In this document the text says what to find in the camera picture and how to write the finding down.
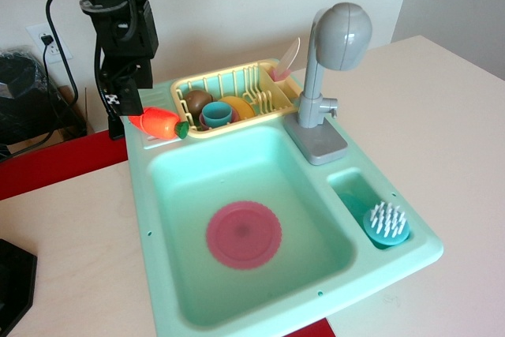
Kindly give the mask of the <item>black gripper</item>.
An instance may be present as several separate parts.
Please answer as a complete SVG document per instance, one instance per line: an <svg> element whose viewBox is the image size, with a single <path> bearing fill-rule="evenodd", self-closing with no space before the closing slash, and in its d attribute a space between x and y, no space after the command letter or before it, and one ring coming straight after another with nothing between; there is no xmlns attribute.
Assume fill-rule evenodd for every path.
<svg viewBox="0 0 505 337"><path fill-rule="evenodd" d="M148 0L126 0L104 8L87 3L99 47L106 105L118 116L139 116L142 103L137 88L153 84L151 60L159 46Z"/></svg>

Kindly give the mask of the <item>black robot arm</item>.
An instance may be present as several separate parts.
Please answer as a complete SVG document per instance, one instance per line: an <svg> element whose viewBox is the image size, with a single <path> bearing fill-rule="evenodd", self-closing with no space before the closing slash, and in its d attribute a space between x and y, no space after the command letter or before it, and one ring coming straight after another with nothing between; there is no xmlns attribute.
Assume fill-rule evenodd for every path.
<svg viewBox="0 0 505 337"><path fill-rule="evenodd" d="M119 116L144 113L139 91L153 85L151 60L159 46L148 0L80 0L96 33L97 83L105 104Z"/></svg>

